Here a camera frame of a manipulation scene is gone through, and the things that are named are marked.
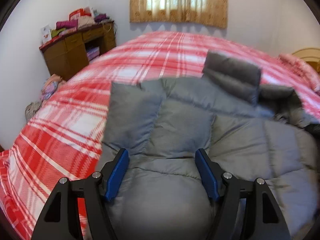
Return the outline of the boxes under desk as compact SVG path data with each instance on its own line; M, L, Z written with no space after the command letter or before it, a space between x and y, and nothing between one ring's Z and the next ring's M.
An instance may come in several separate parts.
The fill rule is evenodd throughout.
M99 55L100 55L100 48L99 47L95 47L95 48L89 49L87 51L87 58L89 61L92 61L93 59L95 59Z

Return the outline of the grey puffer jacket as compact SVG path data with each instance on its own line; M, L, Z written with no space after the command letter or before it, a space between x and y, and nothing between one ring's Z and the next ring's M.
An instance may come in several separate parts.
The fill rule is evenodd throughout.
M127 172L107 207L119 239L204 239L217 213L194 161L199 148L236 178L266 180L292 239L312 227L319 141L291 87L260 84L252 64L208 53L202 77L113 82L98 168L125 148Z

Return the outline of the cream wooden headboard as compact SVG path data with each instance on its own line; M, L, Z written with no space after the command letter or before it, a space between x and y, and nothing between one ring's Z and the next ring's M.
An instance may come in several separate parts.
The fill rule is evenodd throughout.
M319 74L319 48L303 48L298 51L295 51L292 55L308 63Z

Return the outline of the beige window curtain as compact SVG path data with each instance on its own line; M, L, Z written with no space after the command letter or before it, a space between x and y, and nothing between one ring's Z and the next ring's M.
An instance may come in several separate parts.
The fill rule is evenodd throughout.
M130 22L190 22L225 29L228 0L130 0Z

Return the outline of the red plaid bed sheet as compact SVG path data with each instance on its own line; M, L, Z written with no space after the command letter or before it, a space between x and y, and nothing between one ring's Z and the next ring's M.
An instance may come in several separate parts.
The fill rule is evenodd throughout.
M293 87L307 113L319 117L319 96L287 65L262 51L206 35L156 31L117 46L63 85L1 153L1 210L20 239L30 239L61 177L89 175L101 155L112 81L200 76L217 50L256 63L262 83Z

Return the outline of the pink floral folded blanket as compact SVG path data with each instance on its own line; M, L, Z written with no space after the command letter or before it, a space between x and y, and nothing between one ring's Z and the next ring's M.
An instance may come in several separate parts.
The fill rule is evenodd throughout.
M319 94L319 74L307 62L291 54L279 54L278 59L291 73L300 77L310 89Z

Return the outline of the brown wooden desk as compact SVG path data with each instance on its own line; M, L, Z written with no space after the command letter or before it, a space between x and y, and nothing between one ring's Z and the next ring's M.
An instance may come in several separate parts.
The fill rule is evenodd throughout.
M50 75L56 74L68 81L89 65L87 53L99 49L99 55L116 47L114 21L84 27L58 36L40 46Z

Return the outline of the clothes pile on desk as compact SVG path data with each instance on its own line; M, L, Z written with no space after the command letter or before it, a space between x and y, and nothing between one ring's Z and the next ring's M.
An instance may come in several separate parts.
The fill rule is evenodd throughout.
M69 20L57 21L56 28L50 31L52 38L65 35L84 27L99 23L108 23L113 20L106 13L96 9L85 7L77 9L69 14Z

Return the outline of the white card on desk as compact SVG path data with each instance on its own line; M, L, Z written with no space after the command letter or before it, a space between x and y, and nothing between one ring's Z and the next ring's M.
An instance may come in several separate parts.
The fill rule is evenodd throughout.
M41 28L42 44L45 44L52 39L51 30L52 29L49 25L46 25L43 28Z

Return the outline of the clothes pile on floor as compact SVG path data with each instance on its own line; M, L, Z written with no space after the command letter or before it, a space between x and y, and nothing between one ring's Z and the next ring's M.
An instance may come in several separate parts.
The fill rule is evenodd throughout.
M40 100L31 102L26 106L24 112L26 122L28 122L40 110L40 108L46 104L50 97L65 84L66 81L56 74L49 77L41 88Z

